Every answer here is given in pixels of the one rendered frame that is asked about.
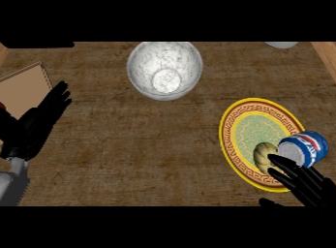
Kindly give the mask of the pale grey round object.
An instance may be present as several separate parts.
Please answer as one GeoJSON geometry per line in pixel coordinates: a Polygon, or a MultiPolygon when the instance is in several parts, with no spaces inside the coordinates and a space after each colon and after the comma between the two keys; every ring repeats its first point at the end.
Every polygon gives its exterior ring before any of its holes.
{"type": "Polygon", "coordinates": [[[276,47],[276,48],[290,48],[293,47],[298,42],[264,42],[270,47],[276,47]]]}

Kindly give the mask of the blue and white can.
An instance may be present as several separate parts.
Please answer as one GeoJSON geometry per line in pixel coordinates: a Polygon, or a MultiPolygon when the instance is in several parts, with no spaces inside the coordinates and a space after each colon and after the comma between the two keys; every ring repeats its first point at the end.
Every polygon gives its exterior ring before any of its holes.
{"type": "Polygon", "coordinates": [[[315,131],[304,131],[280,140],[277,154],[308,169],[327,155],[327,141],[315,131]]]}

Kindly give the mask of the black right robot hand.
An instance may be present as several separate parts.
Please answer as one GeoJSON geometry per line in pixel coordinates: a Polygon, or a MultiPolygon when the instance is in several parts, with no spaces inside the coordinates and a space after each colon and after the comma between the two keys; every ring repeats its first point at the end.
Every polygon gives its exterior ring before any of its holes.
{"type": "Polygon", "coordinates": [[[336,207],[336,184],[314,168],[304,168],[274,154],[267,155],[271,163],[283,170],[268,169],[270,176],[289,189],[298,201],[310,207],[336,207]]]}

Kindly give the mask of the yellow patterned plate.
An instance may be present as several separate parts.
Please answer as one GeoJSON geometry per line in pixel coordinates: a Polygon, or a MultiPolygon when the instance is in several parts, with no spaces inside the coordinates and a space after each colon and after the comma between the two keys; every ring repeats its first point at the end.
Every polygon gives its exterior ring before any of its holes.
{"type": "Polygon", "coordinates": [[[280,182],[255,165],[259,143],[277,145],[280,140],[305,131],[301,121],[276,102],[246,98],[234,102],[220,119],[218,142],[228,165],[240,178],[271,193],[287,192],[280,182]]]}

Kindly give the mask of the black appliance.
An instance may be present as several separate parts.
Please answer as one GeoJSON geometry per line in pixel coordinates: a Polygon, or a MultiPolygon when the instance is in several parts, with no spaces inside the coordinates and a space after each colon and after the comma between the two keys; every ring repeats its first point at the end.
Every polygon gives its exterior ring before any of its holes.
{"type": "Polygon", "coordinates": [[[6,48],[68,48],[74,47],[74,42],[0,42],[6,48]]]}

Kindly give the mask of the tan cutting board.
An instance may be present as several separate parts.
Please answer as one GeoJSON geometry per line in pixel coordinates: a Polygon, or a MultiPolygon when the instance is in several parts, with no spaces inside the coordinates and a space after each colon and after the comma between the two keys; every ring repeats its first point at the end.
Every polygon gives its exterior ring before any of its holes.
{"type": "Polygon", "coordinates": [[[27,66],[0,78],[0,103],[6,111],[21,118],[27,110],[35,107],[52,89],[43,64],[27,66]]]}

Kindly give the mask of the white marble bowl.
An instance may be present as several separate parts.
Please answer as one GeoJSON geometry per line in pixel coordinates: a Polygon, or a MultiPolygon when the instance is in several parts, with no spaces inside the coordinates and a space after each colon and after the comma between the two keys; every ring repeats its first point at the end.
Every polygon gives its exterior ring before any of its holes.
{"type": "Polygon", "coordinates": [[[189,42],[142,42],[128,55],[125,70],[131,85],[147,98],[172,101],[196,86],[203,60],[189,42]]]}

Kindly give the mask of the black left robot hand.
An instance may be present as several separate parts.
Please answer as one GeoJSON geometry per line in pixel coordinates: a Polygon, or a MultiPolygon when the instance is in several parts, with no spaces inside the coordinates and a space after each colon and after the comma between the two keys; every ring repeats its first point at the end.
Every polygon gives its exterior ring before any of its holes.
{"type": "Polygon", "coordinates": [[[0,108],[0,140],[3,141],[0,158],[32,159],[49,138],[53,126],[69,106],[72,99],[68,84],[60,81],[35,108],[16,119],[0,108]]]}

